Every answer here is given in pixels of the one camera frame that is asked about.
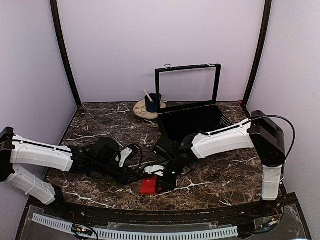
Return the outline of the red Santa Christmas sock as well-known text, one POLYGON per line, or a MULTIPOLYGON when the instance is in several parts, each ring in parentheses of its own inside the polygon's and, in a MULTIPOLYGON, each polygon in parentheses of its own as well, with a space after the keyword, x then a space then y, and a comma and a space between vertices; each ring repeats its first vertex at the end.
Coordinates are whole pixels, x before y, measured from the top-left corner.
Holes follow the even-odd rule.
POLYGON ((159 176, 153 175, 151 177, 144 178, 141 183, 140 193, 142 195, 157 195, 162 192, 162 186, 159 182, 159 176))

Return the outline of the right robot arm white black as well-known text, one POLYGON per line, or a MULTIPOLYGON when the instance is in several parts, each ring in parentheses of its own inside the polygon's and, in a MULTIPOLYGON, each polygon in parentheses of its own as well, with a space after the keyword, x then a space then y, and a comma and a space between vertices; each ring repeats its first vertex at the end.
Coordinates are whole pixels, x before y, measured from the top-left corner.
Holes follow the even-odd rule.
POLYGON ((162 136, 153 151, 168 161, 159 176, 156 193, 166 193, 177 187, 177 178, 191 162, 220 153, 254 148, 262 164, 262 201, 255 205, 255 213, 266 217, 275 208, 282 168, 286 161, 283 130, 272 116, 256 110, 250 118, 211 132, 199 132, 174 142, 162 136))

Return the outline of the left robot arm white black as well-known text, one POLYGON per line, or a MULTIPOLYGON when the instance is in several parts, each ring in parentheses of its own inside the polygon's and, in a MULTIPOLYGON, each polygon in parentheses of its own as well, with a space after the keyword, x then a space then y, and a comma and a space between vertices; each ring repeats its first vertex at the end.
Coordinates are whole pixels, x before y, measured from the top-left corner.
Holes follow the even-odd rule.
POLYGON ((0 180, 44 205, 51 205, 51 210, 58 217, 67 218, 71 208, 64 202, 61 189, 39 179, 24 169, 23 164, 80 175, 98 172, 126 185, 135 171, 125 163, 139 150, 135 144, 121 150, 110 137, 101 137, 96 143, 85 147, 55 146, 23 138, 15 134, 12 127, 6 127, 0 133, 0 180))

